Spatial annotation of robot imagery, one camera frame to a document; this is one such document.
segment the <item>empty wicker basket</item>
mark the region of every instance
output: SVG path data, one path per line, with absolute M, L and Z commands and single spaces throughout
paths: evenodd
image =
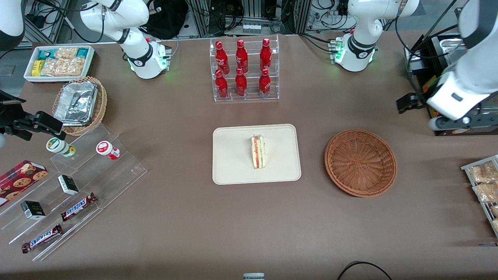
M 396 158 L 389 145 L 364 130 L 334 136 L 325 150 L 325 167 L 343 191 L 359 197 L 386 192 L 396 179 Z

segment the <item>brown tablecloth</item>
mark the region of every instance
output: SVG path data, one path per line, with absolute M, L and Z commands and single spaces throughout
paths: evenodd
M 420 34 L 403 36 L 414 43 Z M 496 279 L 498 248 L 478 247 L 496 239 L 459 169 L 498 153 L 496 137 L 437 138 L 425 111 L 398 115 L 395 101 L 411 88 L 393 32 L 359 73 L 331 65 L 299 36 L 279 38 L 281 98 L 258 104 L 215 104 L 208 39 L 181 41 L 171 71 L 152 80 L 130 71 L 118 45 L 95 45 L 92 75 L 109 98 L 104 123 L 149 172 L 42 262 L 0 231 L 0 278 L 334 279 L 363 260 L 398 280 Z M 25 110 L 50 112 L 60 87 L 26 83 Z M 213 183 L 216 128 L 285 123 L 297 128 L 300 180 Z M 376 133 L 396 155 L 397 180 L 380 197 L 352 197 L 325 171 L 327 142 L 352 128 Z M 48 138 L 9 137 L 0 173 L 47 161 Z M 361 277 L 383 279 L 368 267 L 343 279 Z

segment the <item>wicker basket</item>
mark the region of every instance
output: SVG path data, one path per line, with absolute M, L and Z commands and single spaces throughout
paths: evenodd
M 346 130 L 334 136 L 325 150 L 325 167 L 343 191 L 359 197 L 386 192 L 396 179 L 396 158 L 377 135 Z
M 106 113 L 106 106 L 107 106 L 106 89 L 102 86 L 100 81 L 98 81 L 93 77 L 85 77 L 82 79 L 71 81 L 69 83 L 74 84 L 74 83 L 83 83 L 83 82 L 93 82 L 97 84 L 97 86 L 99 87 L 99 91 L 97 92 L 97 100 L 95 101 L 93 120 L 89 125 L 85 127 L 62 127 L 62 131 L 73 136 L 80 136 L 83 133 L 85 133 L 87 130 L 89 130 L 91 127 L 98 125 L 102 121 L 102 119 L 104 118 L 104 114 Z M 59 104 L 59 98 L 61 97 L 61 93 L 62 89 L 59 91 L 59 94 L 55 98 L 54 105 L 52 106 L 52 114 L 55 114 L 55 109 Z

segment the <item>coca-cola bottle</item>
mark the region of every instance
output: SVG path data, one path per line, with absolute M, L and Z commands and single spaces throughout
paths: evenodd
M 221 99 L 227 99 L 228 98 L 228 84 L 227 80 L 223 77 L 223 73 L 221 72 L 220 69 L 216 69 L 215 71 L 216 74 L 216 89 L 218 90 L 218 95 L 220 96 Z
M 216 64 L 218 68 L 220 68 L 225 75 L 230 73 L 230 67 L 228 66 L 228 56 L 225 50 L 223 49 L 223 44 L 221 41 L 217 41 L 216 45 Z
M 245 97 L 248 92 L 248 81 L 244 75 L 242 67 L 237 68 L 237 77 L 235 77 L 235 84 L 237 85 L 237 94 L 240 97 Z
M 237 67 L 241 67 L 244 73 L 247 73 L 249 70 L 249 60 L 248 60 L 248 51 L 244 47 L 244 40 L 237 40 L 237 53 L 235 53 L 235 57 L 237 58 Z
M 268 68 L 264 68 L 259 78 L 259 96 L 261 98 L 267 98 L 270 95 L 270 83 L 271 79 L 268 76 Z
M 260 64 L 259 67 L 261 71 L 266 68 L 270 68 L 271 66 L 271 49 L 270 49 L 270 39 L 263 39 L 263 48 L 261 48 L 261 52 L 259 53 Z

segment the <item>acrylic display shelf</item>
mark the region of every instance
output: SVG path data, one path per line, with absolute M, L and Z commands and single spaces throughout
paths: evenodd
M 271 48 L 271 66 L 269 68 L 269 76 L 271 79 L 270 83 L 270 93 L 266 98 L 259 96 L 259 78 L 261 77 L 261 69 L 259 67 L 259 52 L 262 48 L 262 42 L 264 38 L 270 39 Z M 244 45 L 248 51 L 249 59 L 249 70 L 245 73 L 248 81 L 248 93 L 245 97 L 240 97 L 236 93 L 235 77 L 237 69 L 237 61 L 235 58 L 235 53 L 237 52 L 237 39 L 232 37 L 216 38 L 211 39 L 209 47 L 209 58 L 211 61 L 211 79 L 213 80 L 213 96 L 216 102 L 229 102 L 229 101 L 268 101 L 275 100 L 280 97 L 280 87 L 279 87 L 279 46 L 278 46 L 278 36 L 258 36 L 258 37 L 243 37 Z M 218 69 L 216 64 L 216 48 L 214 47 L 216 41 L 221 41 L 223 43 L 223 48 L 228 55 L 228 65 L 230 67 L 230 73 L 225 75 L 225 79 L 228 83 L 228 98 L 221 99 L 218 95 L 215 84 L 215 71 Z
M 117 160 L 96 153 L 95 147 L 102 140 L 111 142 L 120 150 L 121 155 Z M 0 208 L 0 234 L 9 240 L 9 244 L 19 248 L 17 258 L 43 260 L 147 172 L 121 144 L 118 135 L 105 125 L 92 128 L 71 144 L 76 147 L 72 157 L 66 158 L 59 154 L 53 156 L 44 164 L 49 174 L 41 183 L 16 197 L 16 201 Z M 80 190 L 77 195 L 68 195 L 62 191 L 57 180 L 61 174 L 73 177 Z M 63 222 L 61 213 L 92 192 L 98 200 Z M 46 217 L 39 221 L 28 220 L 20 206 L 24 200 L 38 201 Z M 27 254 L 21 252 L 22 244 L 57 224 L 61 225 L 63 235 L 39 245 Z

